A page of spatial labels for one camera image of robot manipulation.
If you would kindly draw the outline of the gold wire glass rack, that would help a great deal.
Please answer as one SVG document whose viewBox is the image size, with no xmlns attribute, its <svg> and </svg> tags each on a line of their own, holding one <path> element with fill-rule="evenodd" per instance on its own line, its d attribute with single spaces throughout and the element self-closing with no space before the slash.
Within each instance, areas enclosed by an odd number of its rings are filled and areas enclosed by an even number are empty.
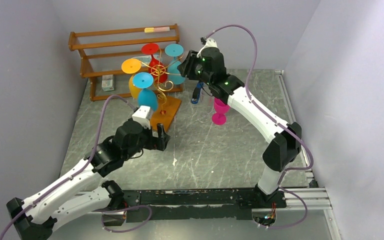
<svg viewBox="0 0 384 240">
<path fill-rule="evenodd" d="M 167 74 L 168 65 L 163 65 L 165 66 L 165 71 Z M 180 107 L 181 101 L 177 98 L 168 95 L 168 93 L 173 90 L 174 86 L 175 85 L 167 79 L 167 81 L 163 83 L 157 83 L 154 81 L 153 85 L 149 88 L 156 94 L 158 102 L 158 108 L 156 111 L 153 111 L 153 115 L 150 119 L 151 126 L 154 129 L 157 128 L 158 123 L 161 123 L 164 126 L 164 130 L 168 131 L 175 118 L 175 115 Z"/>
</svg>

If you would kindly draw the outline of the clear wine glass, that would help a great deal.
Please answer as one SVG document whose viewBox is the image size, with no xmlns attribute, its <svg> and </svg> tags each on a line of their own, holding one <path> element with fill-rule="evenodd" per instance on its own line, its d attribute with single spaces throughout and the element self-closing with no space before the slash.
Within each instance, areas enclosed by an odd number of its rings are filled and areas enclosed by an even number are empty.
<svg viewBox="0 0 384 240">
<path fill-rule="evenodd" d="M 211 106 L 213 104 L 214 97 L 210 93 L 208 93 L 204 88 L 202 88 L 201 91 L 202 91 L 202 101 L 207 106 Z"/>
</svg>

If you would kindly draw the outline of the pink wine glass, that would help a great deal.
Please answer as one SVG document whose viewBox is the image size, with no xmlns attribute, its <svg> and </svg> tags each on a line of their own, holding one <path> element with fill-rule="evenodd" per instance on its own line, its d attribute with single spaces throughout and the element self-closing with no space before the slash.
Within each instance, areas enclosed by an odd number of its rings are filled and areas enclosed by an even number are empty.
<svg viewBox="0 0 384 240">
<path fill-rule="evenodd" d="M 211 117 L 212 122 L 219 126 L 224 125 L 227 121 L 226 113 L 230 110 L 230 106 L 223 103 L 220 99 L 215 98 L 213 108 L 215 113 Z"/>
</svg>

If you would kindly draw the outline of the blue wine glass front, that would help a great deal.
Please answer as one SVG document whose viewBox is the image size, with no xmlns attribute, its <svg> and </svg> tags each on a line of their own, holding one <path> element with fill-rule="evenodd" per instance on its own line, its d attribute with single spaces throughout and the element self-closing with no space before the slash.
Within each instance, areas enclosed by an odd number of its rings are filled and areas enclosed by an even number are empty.
<svg viewBox="0 0 384 240">
<path fill-rule="evenodd" d="M 150 89 L 154 84 L 153 76 L 148 72 L 139 72 L 133 79 L 132 84 L 139 88 L 137 103 L 141 106 L 150 107 L 153 111 L 158 109 L 158 100 L 156 94 Z"/>
</svg>

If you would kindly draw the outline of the yellow wine glass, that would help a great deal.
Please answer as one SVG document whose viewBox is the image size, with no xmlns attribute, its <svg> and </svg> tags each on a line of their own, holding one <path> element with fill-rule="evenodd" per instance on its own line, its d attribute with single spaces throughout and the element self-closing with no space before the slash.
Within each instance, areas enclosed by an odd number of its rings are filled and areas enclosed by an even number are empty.
<svg viewBox="0 0 384 240">
<path fill-rule="evenodd" d="M 136 76 L 136 74 L 140 71 L 141 68 L 142 68 L 142 63 L 136 58 L 129 58 L 121 64 L 121 70 L 125 74 L 130 74 L 128 88 L 129 88 L 131 97 L 134 99 L 138 98 L 138 95 L 142 90 L 141 88 L 138 88 L 133 84 L 133 78 Z"/>
</svg>

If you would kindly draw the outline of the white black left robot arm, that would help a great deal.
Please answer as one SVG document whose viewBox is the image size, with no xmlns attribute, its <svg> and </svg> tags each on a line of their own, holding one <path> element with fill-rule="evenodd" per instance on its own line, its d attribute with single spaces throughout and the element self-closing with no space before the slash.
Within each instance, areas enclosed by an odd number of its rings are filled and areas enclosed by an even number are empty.
<svg viewBox="0 0 384 240">
<path fill-rule="evenodd" d="M 113 180 L 103 182 L 85 195 L 76 194 L 136 158 L 137 153 L 164 151 L 170 138 L 163 124 L 157 124 L 157 136 L 154 136 L 151 128 L 130 118 L 51 185 L 28 198 L 11 199 L 6 204 L 10 224 L 22 240 L 46 240 L 59 227 L 89 212 L 128 208 L 123 190 Z"/>
</svg>

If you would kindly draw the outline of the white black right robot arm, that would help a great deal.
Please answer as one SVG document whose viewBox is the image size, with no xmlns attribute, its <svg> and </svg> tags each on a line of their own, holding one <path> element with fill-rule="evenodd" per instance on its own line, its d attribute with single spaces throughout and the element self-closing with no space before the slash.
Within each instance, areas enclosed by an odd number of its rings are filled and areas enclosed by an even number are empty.
<svg viewBox="0 0 384 240">
<path fill-rule="evenodd" d="M 216 99 L 245 117 L 268 143 L 262 154 L 264 168 L 254 195 L 258 206 L 268 207 L 279 190 L 286 166 L 301 152 L 301 126 L 275 115 L 246 89 L 243 81 L 228 73 L 224 56 L 217 47 L 190 50 L 177 69 L 181 76 L 206 84 Z"/>
</svg>

